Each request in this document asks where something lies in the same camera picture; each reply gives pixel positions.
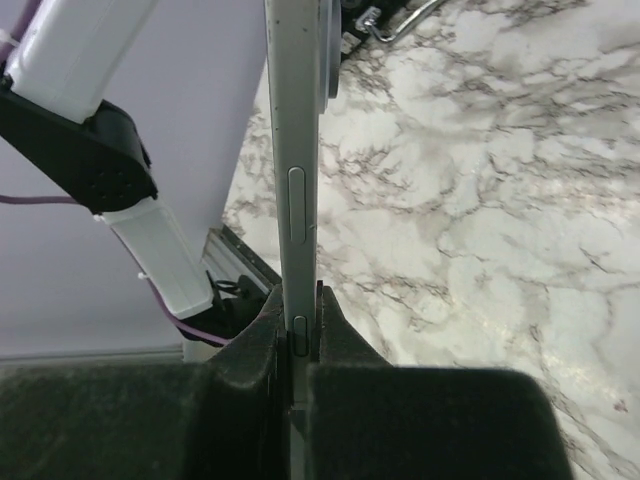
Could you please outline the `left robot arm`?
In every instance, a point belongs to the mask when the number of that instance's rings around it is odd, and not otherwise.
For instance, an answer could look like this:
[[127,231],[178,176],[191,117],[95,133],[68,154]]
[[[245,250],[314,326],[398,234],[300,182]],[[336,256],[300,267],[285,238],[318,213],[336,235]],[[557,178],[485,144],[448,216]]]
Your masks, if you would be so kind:
[[152,1],[29,1],[1,34],[1,136],[127,249],[177,330],[234,337],[218,284],[160,198],[132,117],[104,97]]

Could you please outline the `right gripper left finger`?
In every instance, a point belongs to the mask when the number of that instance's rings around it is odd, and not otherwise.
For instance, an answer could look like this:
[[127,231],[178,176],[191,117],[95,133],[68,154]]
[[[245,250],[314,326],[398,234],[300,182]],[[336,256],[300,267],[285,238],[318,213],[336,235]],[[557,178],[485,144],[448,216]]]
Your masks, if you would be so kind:
[[21,368],[1,382],[5,479],[285,479],[282,291],[201,363]]

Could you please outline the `phone from blue case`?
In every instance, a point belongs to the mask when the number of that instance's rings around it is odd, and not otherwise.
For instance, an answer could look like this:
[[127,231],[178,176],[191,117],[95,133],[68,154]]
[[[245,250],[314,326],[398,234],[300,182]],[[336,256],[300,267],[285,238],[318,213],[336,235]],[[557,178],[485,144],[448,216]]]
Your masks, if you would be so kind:
[[307,401],[316,329],[319,119],[338,92],[341,4],[265,4],[284,321],[295,407]]

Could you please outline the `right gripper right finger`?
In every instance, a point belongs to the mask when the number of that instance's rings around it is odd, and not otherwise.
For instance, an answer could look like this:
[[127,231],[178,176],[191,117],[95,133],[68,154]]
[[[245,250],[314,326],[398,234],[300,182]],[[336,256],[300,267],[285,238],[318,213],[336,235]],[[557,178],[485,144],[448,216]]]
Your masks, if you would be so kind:
[[570,479],[551,403],[509,369],[393,366],[322,290],[311,479]]

